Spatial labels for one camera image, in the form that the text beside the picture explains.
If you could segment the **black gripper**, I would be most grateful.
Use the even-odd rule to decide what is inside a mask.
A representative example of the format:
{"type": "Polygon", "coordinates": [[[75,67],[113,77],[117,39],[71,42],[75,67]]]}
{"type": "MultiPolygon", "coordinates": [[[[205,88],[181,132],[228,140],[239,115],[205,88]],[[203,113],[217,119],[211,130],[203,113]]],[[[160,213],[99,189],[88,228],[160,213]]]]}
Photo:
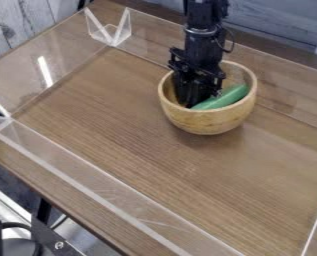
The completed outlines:
{"type": "Polygon", "coordinates": [[[219,64],[226,52],[226,29],[185,29],[184,32],[184,48],[169,48],[168,68],[172,70],[176,101],[193,107],[222,88],[226,74],[219,64]]]}

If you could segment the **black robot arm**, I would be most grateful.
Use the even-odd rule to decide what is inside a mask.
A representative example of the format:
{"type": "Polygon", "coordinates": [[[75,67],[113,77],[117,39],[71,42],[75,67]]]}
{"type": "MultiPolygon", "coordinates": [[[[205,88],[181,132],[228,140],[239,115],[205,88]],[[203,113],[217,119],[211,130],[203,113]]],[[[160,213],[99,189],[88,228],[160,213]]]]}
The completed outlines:
{"type": "Polygon", "coordinates": [[[184,47],[169,48],[168,68],[176,101],[191,108],[222,89],[226,73],[220,69],[227,16],[227,0],[183,0],[185,24],[184,47]]]}

